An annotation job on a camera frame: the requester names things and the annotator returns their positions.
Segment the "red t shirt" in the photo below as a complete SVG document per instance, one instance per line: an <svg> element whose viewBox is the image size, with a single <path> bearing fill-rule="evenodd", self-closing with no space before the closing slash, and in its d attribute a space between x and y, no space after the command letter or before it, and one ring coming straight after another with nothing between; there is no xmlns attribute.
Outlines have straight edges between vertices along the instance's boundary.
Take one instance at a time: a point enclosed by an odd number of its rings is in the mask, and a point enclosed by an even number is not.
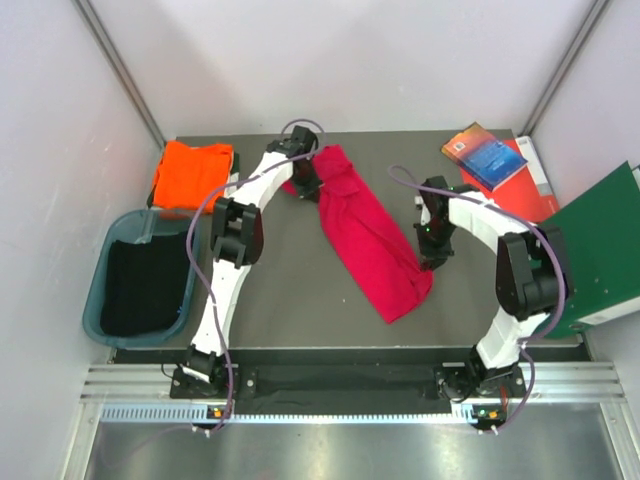
<svg viewBox="0 0 640 480"><path fill-rule="evenodd" d="M387 324L419 307L434 284L401 228L339 145L312 160L323 182L321 228L367 300Z"/></svg>

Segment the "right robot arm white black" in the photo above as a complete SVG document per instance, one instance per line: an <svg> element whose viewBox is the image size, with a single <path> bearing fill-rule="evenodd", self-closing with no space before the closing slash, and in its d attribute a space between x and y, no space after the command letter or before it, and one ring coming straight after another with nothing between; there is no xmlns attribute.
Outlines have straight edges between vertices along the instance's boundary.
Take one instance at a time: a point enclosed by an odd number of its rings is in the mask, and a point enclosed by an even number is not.
<svg viewBox="0 0 640 480"><path fill-rule="evenodd" d="M487 396L515 375L517 363L546 320L558 320L572 289L572 275L559 228L539 227L511 214L477 188L450 186L431 177L419 188L415 223L421 267L434 271L453 256L451 238L463 229L496 256L498 310L474 345L462 371L445 375L443 396L461 403Z"/></svg>

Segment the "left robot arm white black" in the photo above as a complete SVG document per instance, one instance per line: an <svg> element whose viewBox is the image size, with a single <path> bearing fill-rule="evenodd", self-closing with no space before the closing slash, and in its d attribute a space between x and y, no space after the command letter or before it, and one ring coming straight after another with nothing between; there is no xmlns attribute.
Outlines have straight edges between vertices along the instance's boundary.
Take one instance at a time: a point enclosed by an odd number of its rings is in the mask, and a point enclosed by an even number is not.
<svg viewBox="0 0 640 480"><path fill-rule="evenodd" d="M288 180L300 198L318 199L322 182L311 163L318 151L316 140L274 141L248 178L232 173L214 191L218 196L211 214L212 274L204 275L188 255L207 288L207 303L184 360L174 370L172 399L221 399L233 394L230 327L242 285L264 248L262 213Z"/></svg>

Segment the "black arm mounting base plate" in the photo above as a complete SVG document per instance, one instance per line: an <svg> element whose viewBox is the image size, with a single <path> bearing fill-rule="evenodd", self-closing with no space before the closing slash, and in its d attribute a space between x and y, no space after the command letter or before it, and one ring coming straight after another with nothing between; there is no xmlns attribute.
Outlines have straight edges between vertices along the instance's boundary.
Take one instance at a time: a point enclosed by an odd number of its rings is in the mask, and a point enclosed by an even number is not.
<svg viewBox="0 0 640 480"><path fill-rule="evenodd" d="M181 364L170 397L233 401L236 415L393 415L445 413L453 400L503 405L525 393L512 365L485 370L468 348L233 349L232 366L189 353L212 370L204 381Z"/></svg>

